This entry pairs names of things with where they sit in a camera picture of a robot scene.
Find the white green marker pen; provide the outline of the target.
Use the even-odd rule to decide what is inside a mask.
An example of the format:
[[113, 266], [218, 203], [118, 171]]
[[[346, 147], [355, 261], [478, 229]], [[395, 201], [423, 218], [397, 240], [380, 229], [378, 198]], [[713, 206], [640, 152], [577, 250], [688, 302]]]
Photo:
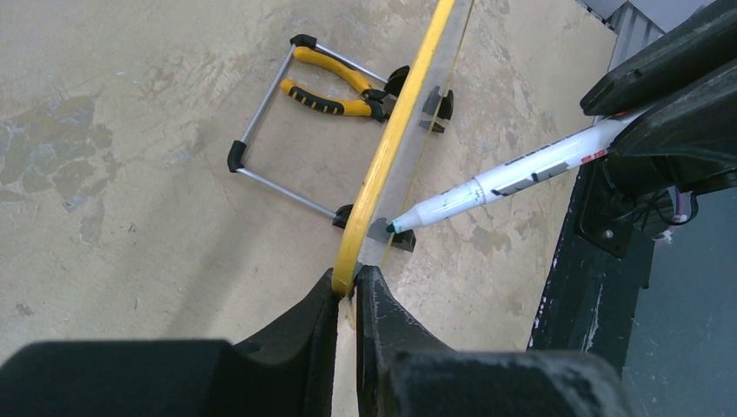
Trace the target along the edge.
[[646, 111], [647, 108], [643, 107], [604, 118], [579, 132], [476, 175], [461, 185], [417, 203], [392, 220], [386, 231], [399, 234], [424, 228], [599, 159], [608, 153], [614, 139]]

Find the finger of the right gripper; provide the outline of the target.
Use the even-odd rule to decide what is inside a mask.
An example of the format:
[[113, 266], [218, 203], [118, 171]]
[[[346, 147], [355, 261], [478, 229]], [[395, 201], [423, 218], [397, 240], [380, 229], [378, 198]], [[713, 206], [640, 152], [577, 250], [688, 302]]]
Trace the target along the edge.
[[604, 172], [627, 196], [734, 188], [736, 76], [703, 77], [638, 117], [616, 138]]
[[621, 113], [681, 89], [736, 58], [736, 2], [714, 1], [618, 67], [581, 99], [587, 116]]

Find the yellow framed whiteboard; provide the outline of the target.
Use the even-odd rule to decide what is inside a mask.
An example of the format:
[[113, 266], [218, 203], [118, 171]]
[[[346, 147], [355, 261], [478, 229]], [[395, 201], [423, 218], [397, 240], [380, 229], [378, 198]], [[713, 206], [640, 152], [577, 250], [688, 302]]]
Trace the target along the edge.
[[331, 279], [341, 297], [353, 293], [357, 271], [379, 266], [390, 248], [411, 252], [414, 228], [389, 233], [408, 210], [408, 192], [425, 142], [434, 134], [442, 102], [473, 8], [471, 1], [440, 1], [416, 50], [393, 113], [344, 228]]

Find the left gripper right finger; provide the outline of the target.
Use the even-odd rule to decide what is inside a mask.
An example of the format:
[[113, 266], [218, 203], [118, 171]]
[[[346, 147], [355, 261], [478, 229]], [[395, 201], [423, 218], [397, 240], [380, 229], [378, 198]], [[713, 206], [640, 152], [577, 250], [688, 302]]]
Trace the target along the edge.
[[456, 351], [390, 292], [377, 266], [355, 278], [361, 416], [631, 416], [614, 370], [572, 351]]

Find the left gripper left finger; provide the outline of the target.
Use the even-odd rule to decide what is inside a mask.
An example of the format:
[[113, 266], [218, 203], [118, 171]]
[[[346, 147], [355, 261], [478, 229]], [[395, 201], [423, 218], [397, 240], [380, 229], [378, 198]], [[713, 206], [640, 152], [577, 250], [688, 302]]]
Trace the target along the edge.
[[237, 343], [43, 341], [1, 366], [4, 416], [328, 416], [338, 297], [326, 271]]

